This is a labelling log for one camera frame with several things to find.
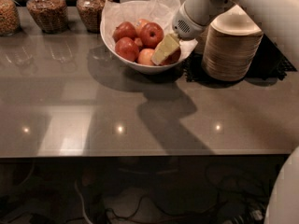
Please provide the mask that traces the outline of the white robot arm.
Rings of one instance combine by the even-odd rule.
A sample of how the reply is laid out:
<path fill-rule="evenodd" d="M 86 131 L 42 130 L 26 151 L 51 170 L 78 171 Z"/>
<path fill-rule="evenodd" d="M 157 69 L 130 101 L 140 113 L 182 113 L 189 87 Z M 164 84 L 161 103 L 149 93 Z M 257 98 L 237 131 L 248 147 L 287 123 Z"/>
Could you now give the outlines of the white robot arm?
<path fill-rule="evenodd" d="M 185 0 L 171 20 L 173 31 L 192 40 L 221 13 L 238 5 L 279 51 L 299 66 L 299 0 Z"/>

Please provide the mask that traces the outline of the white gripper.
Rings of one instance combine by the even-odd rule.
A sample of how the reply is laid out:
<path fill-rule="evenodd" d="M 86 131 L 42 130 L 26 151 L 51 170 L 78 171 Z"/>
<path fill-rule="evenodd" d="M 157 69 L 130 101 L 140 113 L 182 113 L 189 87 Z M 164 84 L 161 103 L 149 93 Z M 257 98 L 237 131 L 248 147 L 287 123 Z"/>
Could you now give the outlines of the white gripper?
<path fill-rule="evenodd" d="M 206 27 L 194 22 L 187 14 L 185 7 L 181 6 L 172 21 L 172 29 L 177 35 L 167 34 L 155 48 L 151 60 L 156 65 L 162 65 L 164 60 L 180 49 L 178 36 L 183 40 L 192 40 L 203 33 Z"/>

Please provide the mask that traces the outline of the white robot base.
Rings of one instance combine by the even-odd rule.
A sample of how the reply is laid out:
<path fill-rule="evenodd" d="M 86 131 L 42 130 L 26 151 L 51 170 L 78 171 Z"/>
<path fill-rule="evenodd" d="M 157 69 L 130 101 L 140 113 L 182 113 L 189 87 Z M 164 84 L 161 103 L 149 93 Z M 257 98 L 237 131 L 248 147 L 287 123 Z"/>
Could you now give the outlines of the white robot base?
<path fill-rule="evenodd" d="M 279 171 L 263 224 L 299 224 L 299 147 Z"/>

